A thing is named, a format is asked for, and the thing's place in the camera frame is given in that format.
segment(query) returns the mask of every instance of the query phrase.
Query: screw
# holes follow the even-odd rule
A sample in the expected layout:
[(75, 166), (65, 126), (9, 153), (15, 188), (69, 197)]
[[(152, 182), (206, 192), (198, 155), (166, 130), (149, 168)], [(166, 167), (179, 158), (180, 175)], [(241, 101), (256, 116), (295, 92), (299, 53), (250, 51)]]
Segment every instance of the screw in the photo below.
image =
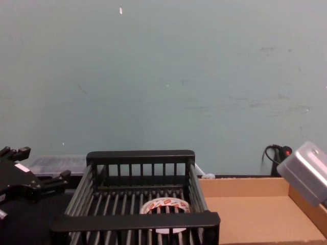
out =
[(319, 152), (316, 149), (312, 149), (312, 153), (316, 156), (319, 154)]

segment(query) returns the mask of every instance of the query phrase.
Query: cardboard flap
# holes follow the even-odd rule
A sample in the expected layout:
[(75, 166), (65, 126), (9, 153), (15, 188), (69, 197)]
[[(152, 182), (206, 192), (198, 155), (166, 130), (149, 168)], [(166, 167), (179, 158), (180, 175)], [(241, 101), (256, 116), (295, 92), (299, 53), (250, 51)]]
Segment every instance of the cardboard flap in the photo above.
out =
[(289, 184), (282, 178), (199, 180), (204, 197), (287, 196)]
[(290, 187), (290, 198), (298, 205), (309, 219), (315, 224), (320, 232), (327, 237), (327, 210), (319, 205), (311, 206), (294, 188)]

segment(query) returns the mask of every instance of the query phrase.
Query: white plastic piece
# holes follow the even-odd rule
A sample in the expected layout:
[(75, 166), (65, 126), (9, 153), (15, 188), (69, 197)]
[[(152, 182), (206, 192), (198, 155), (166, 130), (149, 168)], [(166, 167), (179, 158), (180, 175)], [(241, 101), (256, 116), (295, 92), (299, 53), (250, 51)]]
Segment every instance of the white plastic piece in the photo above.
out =
[(200, 169), (199, 165), (195, 163), (195, 169), (202, 175), (203, 179), (214, 180), (216, 176), (214, 174), (206, 174), (202, 169)]
[(208, 180), (214, 180), (216, 178), (216, 176), (214, 174), (205, 174), (202, 175), (203, 179), (208, 179)]
[(23, 170), (25, 173), (30, 171), (27, 167), (21, 165), (20, 163), (15, 164), (15, 167), (18, 167), (20, 170)]

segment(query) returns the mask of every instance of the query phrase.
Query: dark table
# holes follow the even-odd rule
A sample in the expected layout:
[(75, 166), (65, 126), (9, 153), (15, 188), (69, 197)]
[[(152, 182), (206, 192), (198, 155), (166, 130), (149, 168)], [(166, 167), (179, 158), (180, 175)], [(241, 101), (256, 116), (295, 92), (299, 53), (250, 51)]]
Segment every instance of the dark table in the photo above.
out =
[(49, 225), (63, 215), (73, 194), (60, 194), (31, 204), (25, 201), (10, 201), (0, 205), (8, 213), (0, 222), (0, 244), (48, 245)]

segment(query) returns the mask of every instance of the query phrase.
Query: clear plastic container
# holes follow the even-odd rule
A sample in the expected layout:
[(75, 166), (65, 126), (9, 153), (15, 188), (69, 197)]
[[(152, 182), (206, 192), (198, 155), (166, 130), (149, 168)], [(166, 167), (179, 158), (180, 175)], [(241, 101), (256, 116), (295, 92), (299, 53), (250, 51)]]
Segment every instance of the clear plastic container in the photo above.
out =
[(73, 175), (84, 174), (86, 168), (86, 155), (39, 156), (29, 169), (36, 176), (56, 177), (65, 170), (70, 170)]

